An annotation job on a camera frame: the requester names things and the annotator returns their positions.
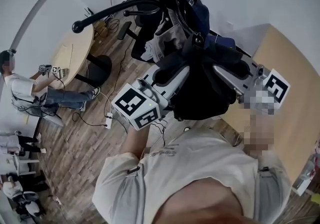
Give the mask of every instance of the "black chair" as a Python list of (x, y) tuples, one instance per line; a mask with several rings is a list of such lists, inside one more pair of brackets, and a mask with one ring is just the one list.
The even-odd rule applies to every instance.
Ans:
[[(157, 7), (150, 4), (140, 4), (137, 5), (137, 9), (138, 11), (153, 11), (157, 9)], [(137, 16), (135, 18), (135, 23), (137, 26), (141, 27), (138, 35), (134, 34), (134, 32), (130, 30), (132, 22), (126, 22), (120, 29), (117, 36), (118, 40), (123, 40), (127, 34), (135, 39), (134, 47), (131, 52), (131, 56), (134, 59), (144, 61), (141, 59), (141, 55), (146, 51), (144, 48), (145, 44), (147, 41), (153, 39), (154, 33), (162, 19), (162, 15), (162, 11), (158, 11), (152, 15)], [(152, 59), (144, 62), (154, 63)]]

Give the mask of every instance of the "person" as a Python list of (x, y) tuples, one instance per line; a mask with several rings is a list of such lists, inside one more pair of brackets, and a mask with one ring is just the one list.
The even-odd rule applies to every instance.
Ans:
[(19, 181), (14, 182), (10, 176), (8, 177), (8, 181), (0, 183), (0, 190), (2, 190), (9, 199), (14, 198), (18, 193), (23, 192), (21, 183)]
[(12, 95), (20, 100), (34, 102), (37, 100), (41, 106), (62, 105), (64, 107), (85, 111), (87, 101), (94, 99), (100, 88), (94, 88), (86, 92), (75, 92), (66, 90), (55, 90), (49, 85), (57, 80), (55, 75), (50, 75), (41, 82), (36, 79), (42, 74), (37, 72), (30, 78), (13, 73), (15, 63), (8, 51), (0, 53), (0, 73), (4, 77), (7, 87)]
[(254, 158), (190, 129), (147, 153), (148, 133), (130, 127), (105, 160), (92, 200), (109, 224), (269, 224), (285, 207), (291, 184), (274, 151), (257, 143)]
[(35, 153), (46, 153), (45, 148), (39, 148), (37, 146), (31, 146), (27, 143), (40, 143), (41, 133), (36, 138), (30, 138), (21, 136), (20, 131), (15, 132), (0, 132), (0, 151), (4, 154), (28, 151)]

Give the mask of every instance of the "shoe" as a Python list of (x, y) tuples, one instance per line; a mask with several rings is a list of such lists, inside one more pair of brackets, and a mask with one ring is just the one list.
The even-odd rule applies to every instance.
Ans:
[(86, 101), (83, 103), (83, 105), (81, 106), (81, 108), (79, 109), (80, 110), (80, 112), (84, 112), (85, 111), (85, 107), (86, 107)]
[(93, 98), (95, 98), (97, 95), (99, 95), (99, 93), (101, 92), (101, 88), (100, 87), (97, 87), (97, 88), (95, 88), (95, 89), (93, 89), (92, 91), (92, 98), (91, 98), (91, 100), (93, 99)]
[(38, 144), (40, 144), (41, 143), (41, 133), (40, 132), (37, 135), (36, 139), (38, 140)]

